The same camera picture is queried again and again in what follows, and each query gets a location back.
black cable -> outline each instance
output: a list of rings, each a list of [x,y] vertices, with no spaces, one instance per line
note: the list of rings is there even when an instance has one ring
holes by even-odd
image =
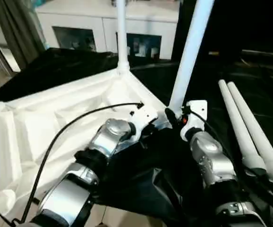
[[[104,216],[105,216],[105,212],[106,212],[106,209],[107,209],[107,206],[105,206],[105,209],[104,209],[104,212],[103,212],[103,215],[102,215],[102,219],[101,219],[101,222],[99,225],[103,225],[103,219],[104,219]]]
[[[98,108],[98,109],[95,109],[95,110],[91,110],[87,113],[84,113],[80,116],[78,116],[77,118],[73,119],[71,122],[69,122],[67,125],[65,125],[56,135],[55,137],[52,139],[50,145],[48,146],[44,156],[43,156],[43,160],[40,164],[40,167],[39,167],[39,170],[38,170],[38,173],[37,173],[37,176],[36,176],[36,179],[34,181],[34,185],[33,185],[33,188],[32,188],[32,191],[31,191],[31,194],[28,198],[28,201],[27,201],[27,204],[26,204],[26,207],[24,209],[24,212],[23,212],[23,215],[22,215],[22,218],[21,218],[21,223],[24,223],[26,221],[26,217],[28,215],[28,212],[30,210],[30,207],[32,205],[32,202],[33,202],[33,199],[34,199],[34,195],[36,193],[36,189],[37,189],[37,186],[38,186],[38,183],[39,183],[39,179],[40,179],[40,176],[41,176],[41,173],[43,171],[43,168],[44,168],[44,165],[46,163],[46,160],[50,154],[50,151],[52,149],[52,146],[54,145],[54,143],[56,142],[57,138],[65,131],[65,129],[67,129],[69,126],[71,126],[73,123],[75,123],[76,121],[80,120],[81,118],[89,115],[89,114],[92,114],[92,113],[95,113],[95,112],[98,112],[98,111],[101,111],[101,110],[106,110],[106,109],[110,109],[110,108],[114,108],[114,107],[118,107],[118,106],[123,106],[123,105],[136,105],[138,108],[141,107],[143,104],[142,103],[122,103],[122,104],[116,104],[116,105],[110,105],[110,106],[105,106],[105,107],[102,107],[102,108]]]
[[[6,223],[8,224],[9,226],[11,227],[15,227],[16,225],[13,224],[12,222],[10,222],[9,220],[7,220],[1,213],[0,213],[0,218]]]

gray curtain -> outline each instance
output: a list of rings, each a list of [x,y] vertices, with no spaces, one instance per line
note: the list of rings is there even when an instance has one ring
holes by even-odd
[[[29,9],[21,0],[0,0],[0,25],[21,69],[45,51]]]

white pole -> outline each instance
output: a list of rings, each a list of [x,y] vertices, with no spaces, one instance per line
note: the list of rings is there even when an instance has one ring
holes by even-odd
[[[118,70],[120,73],[129,70],[129,63],[127,58],[127,36],[126,36],[126,6],[125,0],[117,0],[118,10]]]
[[[214,0],[197,0],[190,24],[182,59],[179,65],[169,108],[175,113],[180,111],[197,54],[207,27]]]
[[[228,88],[251,134],[256,148],[264,160],[270,181],[273,181],[273,147],[235,84],[233,82],[228,83]]]
[[[239,110],[235,105],[226,82],[221,79],[218,81],[218,85],[221,89],[222,97],[225,102],[237,142],[239,143],[239,148],[243,156],[243,164],[259,175],[265,174],[266,167],[264,161],[257,153],[254,143],[250,137],[244,121],[241,118]]]

floor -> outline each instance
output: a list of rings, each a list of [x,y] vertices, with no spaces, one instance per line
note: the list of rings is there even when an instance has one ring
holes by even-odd
[[[100,224],[102,216],[105,210],[105,206],[94,205],[91,215],[85,225],[85,227],[95,227]],[[37,206],[32,205],[31,210],[28,215],[28,220],[30,220],[37,211]],[[139,215],[136,213],[131,213],[124,210],[119,210],[116,208],[107,207],[103,223],[108,227],[163,227],[165,226],[160,220]],[[0,219],[0,227],[8,227],[7,224],[3,223]]]

white cabinet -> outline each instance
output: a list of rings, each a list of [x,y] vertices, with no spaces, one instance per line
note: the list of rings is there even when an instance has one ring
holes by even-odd
[[[52,0],[36,9],[50,47],[117,52],[117,11],[111,0]],[[126,7],[128,51],[170,59],[179,2],[133,1]]]
[[[117,20],[103,19],[107,50],[118,52]],[[153,57],[159,53],[160,59],[170,59],[176,31],[176,24],[154,21],[126,20],[127,44],[130,54],[135,49],[136,56]]]
[[[59,14],[38,14],[38,18],[50,47],[83,49],[87,46],[96,52],[107,51],[101,18]]]

